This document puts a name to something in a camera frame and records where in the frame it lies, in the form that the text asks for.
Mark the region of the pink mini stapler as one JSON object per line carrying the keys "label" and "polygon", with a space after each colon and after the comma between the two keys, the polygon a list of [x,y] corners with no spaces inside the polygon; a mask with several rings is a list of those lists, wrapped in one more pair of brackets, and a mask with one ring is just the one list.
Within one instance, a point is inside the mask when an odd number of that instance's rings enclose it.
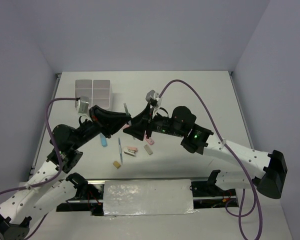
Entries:
{"label": "pink mini stapler", "polygon": [[138,152],[137,147],[132,147],[132,146],[126,146],[123,148],[123,153],[131,156],[131,157],[136,157],[136,153]]}

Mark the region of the right white compartment organizer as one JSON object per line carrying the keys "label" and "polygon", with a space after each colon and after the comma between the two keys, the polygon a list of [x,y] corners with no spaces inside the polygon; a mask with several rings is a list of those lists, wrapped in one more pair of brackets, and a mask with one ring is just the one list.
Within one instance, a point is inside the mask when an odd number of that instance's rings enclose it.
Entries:
{"label": "right white compartment organizer", "polygon": [[113,91],[108,79],[94,79],[92,81],[92,106],[97,105],[105,110],[112,110]]}

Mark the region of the white compartment organizer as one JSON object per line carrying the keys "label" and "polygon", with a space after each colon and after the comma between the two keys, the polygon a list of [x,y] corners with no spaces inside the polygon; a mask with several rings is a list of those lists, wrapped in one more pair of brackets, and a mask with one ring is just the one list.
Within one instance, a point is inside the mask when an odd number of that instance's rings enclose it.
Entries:
{"label": "white compartment organizer", "polygon": [[97,105],[105,110],[112,110],[113,91],[108,79],[94,79],[92,81],[92,106]]}
{"label": "white compartment organizer", "polygon": [[93,81],[91,79],[77,79],[75,81],[74,94],[76,98],[88,98],[88,109],[90,109],[92,107]]}

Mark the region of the left white compartment organizer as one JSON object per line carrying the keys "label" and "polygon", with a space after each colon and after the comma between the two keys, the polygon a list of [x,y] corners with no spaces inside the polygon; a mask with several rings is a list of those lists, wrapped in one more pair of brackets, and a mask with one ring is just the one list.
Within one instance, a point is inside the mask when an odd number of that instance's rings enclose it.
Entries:
{"label": "left white compartment organizer", "polygon": [[90,109],[92,107],[93,81],[91,79],[77,79],[75,81],[74,94],[76,98],[88,98],[88,109]]}

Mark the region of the grey white eraser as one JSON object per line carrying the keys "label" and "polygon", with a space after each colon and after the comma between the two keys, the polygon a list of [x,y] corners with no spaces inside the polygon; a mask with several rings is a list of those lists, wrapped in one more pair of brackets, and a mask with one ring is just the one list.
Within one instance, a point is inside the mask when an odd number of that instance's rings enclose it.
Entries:
{"label": "grey white eraser", "polygon": [[147,154],[148,155],[152,155],[153,154],[153,151],[152,151],[152,149],[150,148],[150,146],[149,145],[144,145],[144,149],[145,149],[145,151],[147,152]]}

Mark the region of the blue ballpoint pen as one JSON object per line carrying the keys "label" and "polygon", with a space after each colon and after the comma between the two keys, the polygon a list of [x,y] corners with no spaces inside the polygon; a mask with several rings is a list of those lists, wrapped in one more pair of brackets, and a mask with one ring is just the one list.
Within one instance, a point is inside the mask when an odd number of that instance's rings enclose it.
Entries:
{"label": "blue ballpoint pen", "polygon": [[118,150],[119,150],[120,164],[123,165],[123,153],[122,153],[122,145],[121,145],[120,138],[118,138]]}

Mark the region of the silver foil covered panel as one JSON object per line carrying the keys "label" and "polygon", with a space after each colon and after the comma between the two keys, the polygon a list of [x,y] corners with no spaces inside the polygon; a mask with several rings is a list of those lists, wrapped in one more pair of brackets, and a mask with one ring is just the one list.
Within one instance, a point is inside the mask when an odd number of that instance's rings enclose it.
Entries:
{"label": "silver foil covered panel", "polygon": [[189,179],[107,181],[106,216],[184,215],[195,212]]}

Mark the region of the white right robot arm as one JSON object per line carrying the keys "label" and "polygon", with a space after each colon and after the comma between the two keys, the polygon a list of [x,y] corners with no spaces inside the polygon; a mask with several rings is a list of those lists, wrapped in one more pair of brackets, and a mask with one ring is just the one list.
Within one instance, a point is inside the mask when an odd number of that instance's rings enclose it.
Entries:
{"label": "white right robot arm", "polygon": [[207,190],[213,196],[228,189],[255,187],[256,191],[271,199],[282,196],[288,167],[284,154],[278,150],[258,151],[220,139],[215,131],[195,123],[196,116],[186,106],[177,106],[172,116],[162,116],[151,105],[131,119],[123,132],[138,140],[159,133],[180,137],[181,146],[189,153],[198,153],[241,167],[241,171],[226,173],[213,170],[208,178]]}

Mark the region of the yellow eraser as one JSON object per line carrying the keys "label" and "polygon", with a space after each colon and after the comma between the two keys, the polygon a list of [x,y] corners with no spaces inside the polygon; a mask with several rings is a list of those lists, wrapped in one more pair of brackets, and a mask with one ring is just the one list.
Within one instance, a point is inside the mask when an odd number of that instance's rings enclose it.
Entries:
{"label": "yellow eraser", "polygon": [[122,165],[118,161],[113,162],[113,166],[117,169],[119,169]]}

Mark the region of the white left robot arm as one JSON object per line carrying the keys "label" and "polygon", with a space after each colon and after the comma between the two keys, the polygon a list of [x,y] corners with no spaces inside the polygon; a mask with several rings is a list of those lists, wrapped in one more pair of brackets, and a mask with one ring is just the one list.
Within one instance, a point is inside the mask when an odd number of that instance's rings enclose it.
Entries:
{"label": "white left robot arm", "polygon": [[126,113],[95,105],[78,128],[65,124],[48,128],[53,150],[28,182],[13,188],[13,195],[0,204],[0,239],[25,240],[31,226],[59,204],[85,198],[93,186],[80,174],[71,173],[83,156],[79,148],[99,134],[110,138],[130,120]]}

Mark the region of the green highlighter pen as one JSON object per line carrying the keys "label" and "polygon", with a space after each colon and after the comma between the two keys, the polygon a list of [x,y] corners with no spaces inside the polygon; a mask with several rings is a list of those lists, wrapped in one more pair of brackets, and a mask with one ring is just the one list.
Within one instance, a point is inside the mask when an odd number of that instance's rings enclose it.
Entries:
{"label": "green highlighter pen", "polygon": [[[128,110],[128,106],[127,106],[127,104],[126,104],[126,103],[124,103],[124,104],[123,104],[123,106],[124,106],[125,114],[126,114],[128,117],[130,117],[130,118],[131,118],[131,115],[130,115],[130,113],[129,113],[129,110]],[[132,125],[132,121],[131,121],[131,119],[129,119],[129,121],[127,122],[127,124],[128,124],[129,126],[131,126],[131,125]]]}

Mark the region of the blue highlighter pen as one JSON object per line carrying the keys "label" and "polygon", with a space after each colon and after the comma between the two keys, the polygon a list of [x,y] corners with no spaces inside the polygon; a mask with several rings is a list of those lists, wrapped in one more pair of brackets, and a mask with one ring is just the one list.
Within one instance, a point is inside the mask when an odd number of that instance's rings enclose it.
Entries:
{"label": "blue highlighter pen", "polygon": [[107,143],[107,139],[106,137],[101,133],[100,135],[100,143],[102,145],[102,147],[107,147],[108,146],[108,143]]}

